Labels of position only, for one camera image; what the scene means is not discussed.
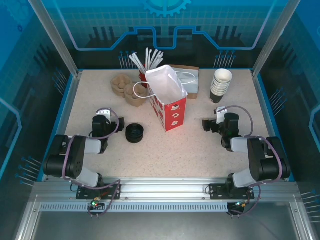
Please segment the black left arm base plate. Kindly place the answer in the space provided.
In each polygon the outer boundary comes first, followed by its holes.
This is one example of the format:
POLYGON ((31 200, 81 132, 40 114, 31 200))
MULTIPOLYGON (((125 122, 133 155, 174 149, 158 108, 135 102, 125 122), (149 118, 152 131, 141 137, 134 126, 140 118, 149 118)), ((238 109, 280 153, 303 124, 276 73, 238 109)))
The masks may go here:
POLYGON ((94 198, 100 197, 102 200, 111 200, 114 193, 116 192, 117 185, 102 189, 93 190, 85 187, 78 187, 76 192, 77 200, 93 200, 94 198))

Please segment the red white paper gift bag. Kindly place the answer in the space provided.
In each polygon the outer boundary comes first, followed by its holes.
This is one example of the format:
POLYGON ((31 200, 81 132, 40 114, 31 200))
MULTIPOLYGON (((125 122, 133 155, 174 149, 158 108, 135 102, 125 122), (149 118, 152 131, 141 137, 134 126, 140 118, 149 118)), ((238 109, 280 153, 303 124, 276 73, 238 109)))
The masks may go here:
POLYGON ((181 82, 177 72, 169 65, 163 65, 145 73, 150 104, 153 107, 165 131, 170 131, 184 124, 188 92, 185 85, 196 82, 193 73, 186 83, 181 82))

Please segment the white paper napkins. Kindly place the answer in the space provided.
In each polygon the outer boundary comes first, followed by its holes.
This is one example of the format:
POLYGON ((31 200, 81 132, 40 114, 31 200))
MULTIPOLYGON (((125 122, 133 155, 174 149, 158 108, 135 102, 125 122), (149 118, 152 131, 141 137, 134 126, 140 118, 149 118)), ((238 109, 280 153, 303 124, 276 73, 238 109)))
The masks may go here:
POLYGON ((188 94, 199 91, 199 70, 173 68, 188 94))

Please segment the aluminium front rail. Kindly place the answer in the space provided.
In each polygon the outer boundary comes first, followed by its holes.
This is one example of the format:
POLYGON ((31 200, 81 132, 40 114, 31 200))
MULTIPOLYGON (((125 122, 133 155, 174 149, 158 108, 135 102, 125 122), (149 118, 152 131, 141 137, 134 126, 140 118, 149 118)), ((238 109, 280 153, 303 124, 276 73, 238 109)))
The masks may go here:
MULTIPOLYGON (((124 177, 121 179, 120 202, 208 202, 209 184, 223 184, 224 177, 124 177)), ((302 201, 296 182, 278 181, 261 187, 262 202, 302 201)), ((76 194, 69 182, 50 178, 36 182, 31 201, 74 202, 76 194)))

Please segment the stack of black cup lids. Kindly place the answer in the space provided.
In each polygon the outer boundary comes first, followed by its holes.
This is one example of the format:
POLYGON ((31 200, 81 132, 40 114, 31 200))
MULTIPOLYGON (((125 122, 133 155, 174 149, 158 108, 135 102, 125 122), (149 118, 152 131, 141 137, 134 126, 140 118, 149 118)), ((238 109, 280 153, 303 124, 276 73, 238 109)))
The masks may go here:
POLYGON ((128 136, 125 135, 127 141, 130 142, 130 143, 132 143, 132 144, 139 143, 139 142, 143 139, 143 136, 138 137, 138 138, 131 138, 131 137, 128 137, 128 136))

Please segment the stack of paper cups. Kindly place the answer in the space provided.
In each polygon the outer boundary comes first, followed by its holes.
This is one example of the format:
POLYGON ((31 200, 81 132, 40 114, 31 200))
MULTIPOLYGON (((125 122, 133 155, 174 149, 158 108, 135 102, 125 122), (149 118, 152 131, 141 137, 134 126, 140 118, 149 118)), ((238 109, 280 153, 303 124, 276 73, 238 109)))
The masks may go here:
POLYGON ((210 100, 215 104, 219 103, 228 91, 230 83, 231 81, 229 83, 220 83, 215 80, 214 75, 210 86, 210 100))

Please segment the grey metal lower shelf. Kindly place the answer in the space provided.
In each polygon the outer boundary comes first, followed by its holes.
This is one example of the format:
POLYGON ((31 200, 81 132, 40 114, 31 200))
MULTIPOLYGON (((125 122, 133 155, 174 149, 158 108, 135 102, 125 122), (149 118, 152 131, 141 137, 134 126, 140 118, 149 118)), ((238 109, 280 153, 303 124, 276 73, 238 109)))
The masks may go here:
POLYGON ((302 203, 261 202, 245 216, 224 212, 85 212, 30 202, 2 240, 318 240, 302 203))

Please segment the brown cardboard napkin box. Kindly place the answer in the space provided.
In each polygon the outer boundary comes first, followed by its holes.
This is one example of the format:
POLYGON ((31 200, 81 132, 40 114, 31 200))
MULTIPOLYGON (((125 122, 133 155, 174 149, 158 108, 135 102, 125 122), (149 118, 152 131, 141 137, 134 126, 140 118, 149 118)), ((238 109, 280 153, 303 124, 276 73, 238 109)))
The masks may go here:
MULTIPOLYGON (((199 67, 195 67, 195 66, 187 66, 187 65, 175 65, 175 64, 171 64, 170 65, 173 69, 174 68, 178 68, 178 69, 188 69, 188 70, 199 70, 199 67)), ((188 93, 187 98, 191 99, 191 100, 196 100, 198 97, 198 93, 188 93)))

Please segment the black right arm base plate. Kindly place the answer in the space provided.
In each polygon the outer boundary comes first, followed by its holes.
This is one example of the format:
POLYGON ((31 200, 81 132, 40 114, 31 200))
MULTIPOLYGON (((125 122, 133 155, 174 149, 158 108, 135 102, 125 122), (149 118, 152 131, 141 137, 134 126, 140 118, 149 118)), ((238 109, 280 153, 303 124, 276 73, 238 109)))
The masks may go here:
POLYGON ((211 200, 254 200, 255 194, 248 187, 236 188, 227 184, 210 184, 211 200))

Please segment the stack of pulp cup carriers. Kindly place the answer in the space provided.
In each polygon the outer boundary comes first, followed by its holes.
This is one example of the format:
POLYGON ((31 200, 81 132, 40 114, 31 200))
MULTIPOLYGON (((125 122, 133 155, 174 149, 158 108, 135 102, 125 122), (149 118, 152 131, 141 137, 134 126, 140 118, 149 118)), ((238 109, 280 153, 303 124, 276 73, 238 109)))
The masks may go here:
POLYGON ((112 91, 119 97, 125 98, 126 102, 136 108, 140 107, 147 100, 147 89, 141 84, 134 87, 131 78, 126 74, 119 74, 111 81, 112 91))

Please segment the aluminium frame post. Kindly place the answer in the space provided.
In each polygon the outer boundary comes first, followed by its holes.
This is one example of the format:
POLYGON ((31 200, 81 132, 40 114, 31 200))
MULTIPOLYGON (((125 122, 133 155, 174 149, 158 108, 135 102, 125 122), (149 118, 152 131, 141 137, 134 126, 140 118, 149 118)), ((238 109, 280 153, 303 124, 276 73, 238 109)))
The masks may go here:
POLYGON ((265 65, 267 59, 269 58, 271 52, 276 46, 278 40, 283 34, 286 26, 288 25, 290 19, 295 13, 301 0, 288 0, 286 6, 284 7, 277 23, 275 24, 270 36, 268 37, 262 51, 260 52, 253 68, 252 68, 252 77, 257 78, 258 74, 265 65))
POLYGON ((79 69, 75 63, 75 50, 68 48, 42 0, 28 0, 43 28, 51 39, 60 57, 73 77, 79 78, 79 69))

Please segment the blue table side border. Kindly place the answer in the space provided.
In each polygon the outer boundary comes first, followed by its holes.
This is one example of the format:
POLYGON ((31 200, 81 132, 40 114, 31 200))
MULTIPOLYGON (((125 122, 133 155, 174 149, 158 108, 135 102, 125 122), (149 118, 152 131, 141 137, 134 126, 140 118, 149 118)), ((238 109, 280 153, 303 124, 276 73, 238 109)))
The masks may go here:
POLYGON ((287 155, 285 146, 283 144, 278 125, 276 123, 275 115, 273 113, 269 97, 267 95, 266 87, 263 83, 263 79, 260 74, 258 74, 256 77, 253 78, 253 83, 254 83, 259 104, 262 110, 267 132, 269 136, 279 138, 282 148, 284 150, 284 153, 287 157, 288 155, 287 155))
POLYGON ((43 164, 45 163, 45 160, 50 151, 50 147, 53 143, 53 140, 56 134, 64 134, 67 129, 72 106, 77 93, 77 88, 78 88, 78 80, 74 78, 72 75, 70 75, 66 85, 66 89, 64 91, 64 94, 61 100, 61 104, 60 104, 55 122, 54 122, 52 133, 50 135, 48 145, 44 154, 44 158, 42 161, 43 164))

